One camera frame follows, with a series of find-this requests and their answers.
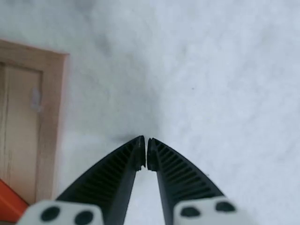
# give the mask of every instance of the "orange object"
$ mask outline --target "orange object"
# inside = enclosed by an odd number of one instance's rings
[[[28,204],[0,180],[0,221],[17,222]]]

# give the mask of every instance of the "wood grain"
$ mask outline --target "wood grain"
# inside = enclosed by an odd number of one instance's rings
[[[66,73],[67,56],[67,54],[0,40],[0,63],[2,63],[2,66],[0,66],[0,107],[6,103],[5,97],[3,97],[5,93],[3,90],[1,91],[3,86],[1,79],[5,80],[6,75],[1,76],[1,70],[5,71],[7,65],[38,70],[41,76],[42,110],[39,113],[35,201],[50,199],[53,195],[61,86],[63,76]]]
[[[40,89],[40,73],[19,67],[6,66],[8,103],[6,115],[4,159],[6,182],[27,203],[33,204],[36,195],[38,156],[38,112],[30,107],[33,89]]]

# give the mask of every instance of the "black dot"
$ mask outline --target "black dot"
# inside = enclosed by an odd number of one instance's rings
[[[235,212],[235,207],[229,202],[218,202],[216,204],[216,211],[218,212]]]
[[[60,214],[60,209],[57,206],[52,206],[45,209],[41,215],[41,219],[44,222],[49,222],[54,220]]]
[[[195,207],[185,207],[181,210],[181,216],[183,217],[198,217],[200,216],[200,211]]]
[[[89,224],[94,218],[94,215],[91,211],[82,211],[77,214],[75,217],[75,223],[77,225],[86,225]]]

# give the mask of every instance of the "light wooden panel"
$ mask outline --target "light wooden panel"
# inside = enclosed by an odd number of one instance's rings
[[[40,73],[5,67],[7,104],[3,180],[28,203],[35,202],[39,118],[31,108],[33,90],[40,91]]]
[[[7,179],[22,195],[34,190],[35,196],[25,197],[28,202],[53,197],[66,56],[0,40],[0,177]],[[33,87],[42,93],[39,113],[30,108]],[[25,167],[29,172],[22,178],[19,171]],[[27,182],[20,188],[25,179],[30,180],[31,185]]]

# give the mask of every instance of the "wooden frame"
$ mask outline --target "wooden frame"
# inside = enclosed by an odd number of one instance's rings
[[[66,68],[66,56],[67,54],[0,40],[0,63],[34,69],[40,71],[42,75],[42,111],[39,113],[36,201],[52,197],[61,86]],[[0,170],[5,170],[1,166],[1,162],[8,160],[5,159],[7,157],[0,149]]]

